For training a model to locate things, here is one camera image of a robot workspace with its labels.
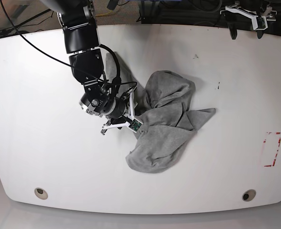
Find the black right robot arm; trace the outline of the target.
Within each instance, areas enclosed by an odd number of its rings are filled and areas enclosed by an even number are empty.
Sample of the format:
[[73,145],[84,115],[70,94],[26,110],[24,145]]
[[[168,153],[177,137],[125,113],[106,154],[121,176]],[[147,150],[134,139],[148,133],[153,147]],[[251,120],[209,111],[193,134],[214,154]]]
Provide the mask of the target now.
[[[57,13],[72,74],[85,90],[79,102],[81,108],[90,115],[107,118],[102,134],[108,129],[122,127],[137,132],[142,125],[134,115],[133,91],[137,83],[132,82],[132,87],[117,96],[125,84],[120,77],[120,63],[116,54],[99,40],[93,2],[44,0],[43,4]],[[115,62],[111,80],[107,79],[104,71],[101,49],[106,50]]]

